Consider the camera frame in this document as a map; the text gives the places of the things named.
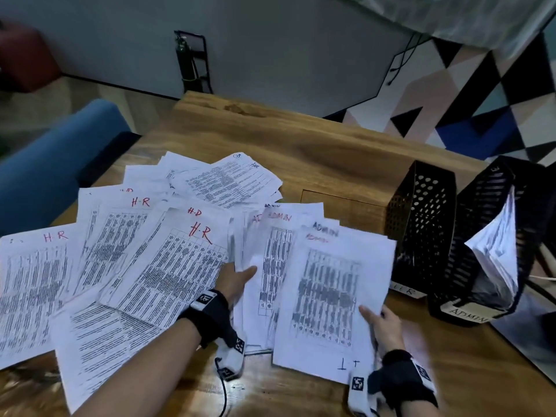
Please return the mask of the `person's right hand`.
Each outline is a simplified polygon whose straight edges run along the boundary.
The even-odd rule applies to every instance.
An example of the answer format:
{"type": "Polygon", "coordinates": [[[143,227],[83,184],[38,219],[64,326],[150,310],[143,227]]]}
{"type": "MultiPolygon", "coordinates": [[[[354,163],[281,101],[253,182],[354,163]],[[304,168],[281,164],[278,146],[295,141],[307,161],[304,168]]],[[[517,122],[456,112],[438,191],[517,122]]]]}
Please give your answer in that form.
{"type": "Polygon", "coordinates": [[[400,318],[386,305],[383,305],[380,312],[383,316],[382,327],[381,329],[372,330],[378,345],[379,354],[381,357],[384,357],[390,351],[406,351],[400,318]]]}

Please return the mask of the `person's left hand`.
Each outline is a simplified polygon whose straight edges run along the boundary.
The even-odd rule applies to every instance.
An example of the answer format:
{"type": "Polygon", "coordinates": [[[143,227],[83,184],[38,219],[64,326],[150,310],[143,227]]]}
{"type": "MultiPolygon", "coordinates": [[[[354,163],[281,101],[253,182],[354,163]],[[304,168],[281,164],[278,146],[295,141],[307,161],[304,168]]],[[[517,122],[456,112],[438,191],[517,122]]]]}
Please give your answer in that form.
{"type": "Polygon", "coordinates": [[[216,279],[214,289],[220,292],[228,302],[228,308],[233,309],[235,303],[241,298],[242,295],[236,294],[235,276],[235,263],[229,262],[223,264],[220,269],[219,275],[216,279]]]}

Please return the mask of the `white sheet with blue handwriting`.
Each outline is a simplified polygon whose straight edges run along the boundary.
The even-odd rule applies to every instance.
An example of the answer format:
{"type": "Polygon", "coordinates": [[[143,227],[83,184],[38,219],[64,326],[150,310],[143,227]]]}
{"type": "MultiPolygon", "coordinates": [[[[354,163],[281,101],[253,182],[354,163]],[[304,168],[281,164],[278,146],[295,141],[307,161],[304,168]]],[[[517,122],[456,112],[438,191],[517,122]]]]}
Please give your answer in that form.
{"type": "Polygon", "coordinates": [[[354,369],[371,373],[375,349],[358,307],[380,313],[395,246],[360,231],[298,236],[280,290],[273,364],[340,384],[354,369]]]}

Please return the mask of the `white sheet with red handwriting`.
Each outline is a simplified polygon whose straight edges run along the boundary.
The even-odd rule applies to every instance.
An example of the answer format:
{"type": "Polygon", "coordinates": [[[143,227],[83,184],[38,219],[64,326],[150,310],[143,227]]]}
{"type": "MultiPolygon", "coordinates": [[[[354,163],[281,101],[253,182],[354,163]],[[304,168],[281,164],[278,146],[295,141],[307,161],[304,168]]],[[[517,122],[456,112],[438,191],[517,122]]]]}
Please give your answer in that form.
{"type": "Polygon", "coordinates": [[[165,330],[228,261],[231,213],[170,208],[130,265],[103,288],[98,303],[165,330]]]}

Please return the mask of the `person's left forearm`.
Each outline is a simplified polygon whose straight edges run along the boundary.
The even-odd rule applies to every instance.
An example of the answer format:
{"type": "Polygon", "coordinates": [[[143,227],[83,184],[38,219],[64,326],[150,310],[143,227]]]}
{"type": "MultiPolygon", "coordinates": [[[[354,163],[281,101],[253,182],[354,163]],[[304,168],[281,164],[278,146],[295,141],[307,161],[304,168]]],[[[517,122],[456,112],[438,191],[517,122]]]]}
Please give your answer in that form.
{"type": "Polygon", "coordinates": [[[72,417],[154,417],[175,390],[201,336],[179,319],[119,368],[72,417]]]}

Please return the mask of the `person's right forearm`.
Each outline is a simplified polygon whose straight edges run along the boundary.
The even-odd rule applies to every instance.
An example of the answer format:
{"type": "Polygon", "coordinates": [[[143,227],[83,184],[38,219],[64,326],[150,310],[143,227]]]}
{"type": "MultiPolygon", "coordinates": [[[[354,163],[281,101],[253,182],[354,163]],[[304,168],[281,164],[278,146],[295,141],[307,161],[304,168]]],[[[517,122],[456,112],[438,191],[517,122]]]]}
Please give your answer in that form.
{"type": "Polygon", "coordinates": [[[400,405],[401,417],[442,417],[440,410],[429,401],[404,401],[400,405]]]}

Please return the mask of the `white paper label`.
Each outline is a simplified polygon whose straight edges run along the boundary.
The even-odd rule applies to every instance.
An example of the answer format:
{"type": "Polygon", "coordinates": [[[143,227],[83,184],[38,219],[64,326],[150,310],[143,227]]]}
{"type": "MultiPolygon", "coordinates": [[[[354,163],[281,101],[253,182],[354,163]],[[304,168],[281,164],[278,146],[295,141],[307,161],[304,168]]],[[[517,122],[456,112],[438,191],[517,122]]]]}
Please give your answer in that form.
{"type": "Polygon", "coordinates": [[[390,286],[389,286],[390,290],[393,290],[395,292],[398,292],[400,294],[406,295],[408,297],[411,297],[413,299],[423,299],[425,297],[427,297],[427,294],[416,290],[414,288],[408,287],[406,285],[403,285],[399,282],[395,282],[393,280],[390,281],[390,286]]]}
{"type": "Polygon", "coordinates": [[[461,306],[456,306],[455,301],[442,304],[440,310],[458,319],[478,324],[488,323],[501,313],[500,310],[489,308],[475,302],[468,302],[461,306]]]}

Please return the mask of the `black mesh file holder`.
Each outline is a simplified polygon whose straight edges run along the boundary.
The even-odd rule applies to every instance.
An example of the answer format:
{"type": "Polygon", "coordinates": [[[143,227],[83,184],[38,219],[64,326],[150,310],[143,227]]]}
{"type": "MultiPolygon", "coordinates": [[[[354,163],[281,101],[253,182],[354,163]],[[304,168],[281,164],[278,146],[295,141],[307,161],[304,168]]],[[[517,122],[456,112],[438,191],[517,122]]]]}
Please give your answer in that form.
{"type": "Polygon", "coordinates": [[[556,172],[548,168],[507,156],[500,156],[476,176],[456,198],[454,234],[443,275],[428,295],[429,313],[450,324],[472,328],[471,323],[441,312],[440,306],[455,301],[456,306],[471,299],[471,289],[480,265],[472,258],[464,236],[482,230],[503,207],[503,196],[511,186],[517,190],[517,265],[518,294],[512,307],[501,316],[511,314],[524,290],[532,271],[535,254],[546,234],[548,223],[556,207],[556,172]]]}
{"type": "Polygon", "coordinates": [[[396,241],[391,280],[434,291],[448,261],[456,195],[454,172],[412,163],[386,209],[384,232],[396,241]]]}

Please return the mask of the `curled papers in holder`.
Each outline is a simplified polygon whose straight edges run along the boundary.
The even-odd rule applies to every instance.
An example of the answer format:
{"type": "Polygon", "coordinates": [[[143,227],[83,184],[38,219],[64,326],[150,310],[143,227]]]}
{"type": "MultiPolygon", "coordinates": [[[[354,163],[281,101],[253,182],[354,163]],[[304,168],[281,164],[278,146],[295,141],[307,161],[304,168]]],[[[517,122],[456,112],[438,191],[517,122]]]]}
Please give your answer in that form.
{"type": "Polygon", "coordinates": [[[515,187],[500,213],[465,242],[480,265],[471,299],[488,308],[508,311],[518,294],[515,187]]]}

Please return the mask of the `pile of printed paper sheets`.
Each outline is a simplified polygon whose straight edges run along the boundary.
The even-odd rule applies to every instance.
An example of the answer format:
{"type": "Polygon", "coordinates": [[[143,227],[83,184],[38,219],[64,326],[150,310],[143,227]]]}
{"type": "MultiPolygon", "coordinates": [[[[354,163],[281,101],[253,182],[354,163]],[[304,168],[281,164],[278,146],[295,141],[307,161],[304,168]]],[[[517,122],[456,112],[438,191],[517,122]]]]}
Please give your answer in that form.
{"type": "Polygon", "coordinates": [[[79,189],[76,222],[0,238],[0,417],[66,417],[164,330],[98,303],[170,208],[231,213],[228,261],[242,266],[257,221],[324,217],[283,203],[282,181],[239,152],[207,164],[166,152],[120,184],[79,189]]]}

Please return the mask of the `blue upholstered chair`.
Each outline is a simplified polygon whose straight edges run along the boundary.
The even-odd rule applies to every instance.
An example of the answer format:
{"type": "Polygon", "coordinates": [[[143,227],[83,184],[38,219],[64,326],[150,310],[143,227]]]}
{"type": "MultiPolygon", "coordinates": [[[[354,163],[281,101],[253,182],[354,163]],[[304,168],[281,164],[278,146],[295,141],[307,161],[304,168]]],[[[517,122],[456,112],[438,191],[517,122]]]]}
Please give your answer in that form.
{"type": "Polygon", "coordinates": [[[141,138],[95,99],[0,162],[0,237],[47,227],[141,138]]]}

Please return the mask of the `geometric patterned rug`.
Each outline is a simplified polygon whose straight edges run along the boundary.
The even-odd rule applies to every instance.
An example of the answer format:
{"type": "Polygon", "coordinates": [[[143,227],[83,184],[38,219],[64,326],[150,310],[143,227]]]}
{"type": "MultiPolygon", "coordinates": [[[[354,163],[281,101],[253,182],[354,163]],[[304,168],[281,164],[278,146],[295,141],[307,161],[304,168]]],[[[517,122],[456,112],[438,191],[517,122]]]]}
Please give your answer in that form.
{"type": "Polygon", "coordinates": [[[393,58],[378,94],[340,113],[344,124],[477,160],[556,163],[556,24],[516,56],[432,38],[393,58]]]}

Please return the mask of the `red brown stool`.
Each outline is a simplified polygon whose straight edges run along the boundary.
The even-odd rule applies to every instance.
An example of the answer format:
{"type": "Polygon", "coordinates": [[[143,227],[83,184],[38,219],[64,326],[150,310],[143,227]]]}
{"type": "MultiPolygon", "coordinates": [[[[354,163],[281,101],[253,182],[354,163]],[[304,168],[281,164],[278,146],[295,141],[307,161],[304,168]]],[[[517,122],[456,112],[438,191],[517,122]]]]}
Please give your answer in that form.
{"type": "Polygon", "coordinates": [[[0,21],[0,90],[32,93],[62,72],[38,30],[0,21]]]}

